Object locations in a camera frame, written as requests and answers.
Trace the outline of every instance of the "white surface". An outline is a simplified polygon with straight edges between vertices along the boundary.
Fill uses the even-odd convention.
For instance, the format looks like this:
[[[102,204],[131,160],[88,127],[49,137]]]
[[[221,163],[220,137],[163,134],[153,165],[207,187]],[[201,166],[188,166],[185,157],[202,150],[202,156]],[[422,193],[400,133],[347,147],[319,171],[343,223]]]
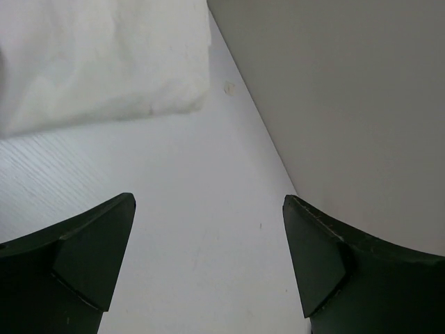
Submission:
[[[202,107],[206,0],[0,2],[0,136]]]
[[[306,334],[282,221],[294,189],[211,28],[202,112],[0,142],[0,242],[134,193],[102,334]]]
[[[445,255],[445,1],[209,5],[298,195]]]

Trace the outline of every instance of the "gray wall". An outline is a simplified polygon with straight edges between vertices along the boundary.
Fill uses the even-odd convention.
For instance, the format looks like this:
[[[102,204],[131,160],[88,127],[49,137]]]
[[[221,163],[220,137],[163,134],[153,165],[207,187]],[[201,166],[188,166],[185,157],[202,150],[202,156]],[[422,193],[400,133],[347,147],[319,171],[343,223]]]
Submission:
[[[297,192],[445,254],[445,2],[209,5]]]

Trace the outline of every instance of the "white fabric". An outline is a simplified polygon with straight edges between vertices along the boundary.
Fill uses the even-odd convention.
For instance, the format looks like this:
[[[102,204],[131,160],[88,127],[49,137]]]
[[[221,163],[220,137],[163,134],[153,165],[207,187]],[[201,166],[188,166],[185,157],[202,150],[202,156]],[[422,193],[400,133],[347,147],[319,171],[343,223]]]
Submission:
[[[199,109],[206,0],[0,1],[0,136]]]

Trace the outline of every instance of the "white wall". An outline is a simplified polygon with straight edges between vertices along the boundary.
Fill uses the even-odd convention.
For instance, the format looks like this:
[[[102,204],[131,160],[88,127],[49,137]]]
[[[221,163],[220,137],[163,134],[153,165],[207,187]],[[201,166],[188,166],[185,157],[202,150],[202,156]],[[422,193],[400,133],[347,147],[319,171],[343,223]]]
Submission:
[[[445,255],[445,3],[209,5],[299,195]]]
[[[0,242],[134,193],[100,333],[305,333],[282,222],[295,191],[211,28],[203,111],[0,142]]]

